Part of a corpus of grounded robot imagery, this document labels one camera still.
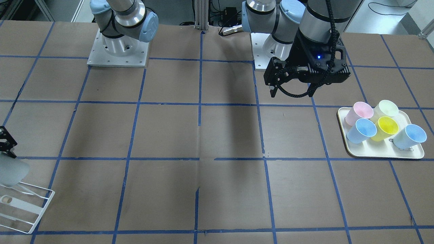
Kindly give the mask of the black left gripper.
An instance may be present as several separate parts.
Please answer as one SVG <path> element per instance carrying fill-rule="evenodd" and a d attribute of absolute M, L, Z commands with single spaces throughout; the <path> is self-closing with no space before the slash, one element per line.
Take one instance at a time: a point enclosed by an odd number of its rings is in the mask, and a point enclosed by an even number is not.
<path fill-rule="evenodd" d="M 346 62 L 346 49 L 337 34 L 335 47 L 335 60 L 331 73 L 324 83 L 342 83 L 349 78 L 351 72 Z M 316 90 L 322 86 L 324 77 L 330 65 L 332 54 L 332 38 L 327 38 L 325 43 L 312 41 L 300 31 L 296 33 L 288 58 L 285 61 L 277 57 L 271 58 L 264 73 L 265 85 L 270 88 L 270 96 L 276 97 L 281 84 L 298 79 L 300 82 L 310 83 L 308 97 L 313 97 Z"/>

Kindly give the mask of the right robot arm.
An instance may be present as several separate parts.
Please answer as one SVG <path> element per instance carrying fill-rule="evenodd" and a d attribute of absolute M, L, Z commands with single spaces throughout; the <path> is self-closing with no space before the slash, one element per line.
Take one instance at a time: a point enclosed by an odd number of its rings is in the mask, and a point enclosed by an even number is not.
<path fill-rule="evenodd" d="M 119 52 L 143 54 L 139 44 L 155 36 L 158 17 L 142 0 L 92 0 L 96 24 L 6 21 L 1 27 L 1 100 L 5 113 L 1 160 L 61 157 L 130 157 L 141 91 L 134 101 L 82 97 L 95 70 L 81 47 L 94 32 L 114 64 Z M 113 51 L 119 42 L 119 52 Z"/>

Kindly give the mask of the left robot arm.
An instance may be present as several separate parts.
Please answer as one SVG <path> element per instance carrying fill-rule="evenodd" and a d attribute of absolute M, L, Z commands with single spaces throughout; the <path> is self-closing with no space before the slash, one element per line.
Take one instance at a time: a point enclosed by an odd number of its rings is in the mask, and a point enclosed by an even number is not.
<path fill-rule="evenodd" d="M 361 0 L 246 0 L 242 27 L 291 45 L 287 57 L 271 57 L 264 73 L 270 96 L 312 97 L 323 85 L 342 83 L 351 72 L 341 34 Z"/>

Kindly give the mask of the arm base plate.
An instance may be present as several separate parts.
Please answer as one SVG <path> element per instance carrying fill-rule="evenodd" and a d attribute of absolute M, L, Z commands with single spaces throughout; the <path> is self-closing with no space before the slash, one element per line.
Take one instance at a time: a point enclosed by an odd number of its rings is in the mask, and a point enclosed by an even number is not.
<path fill-rule="evenodd" d="M 271 34 L 251 33 L 252 52 L 255 69 L 265 71 L 272 57 L 286 60 L 292 44 L 282 44 L 273 39 Z"/>
<path fill-rule="evenodd" d="M 146 68 L 149 43 L 123 36 L 110 39 L 97 31 L 87 65 L 92 67 Z"/>

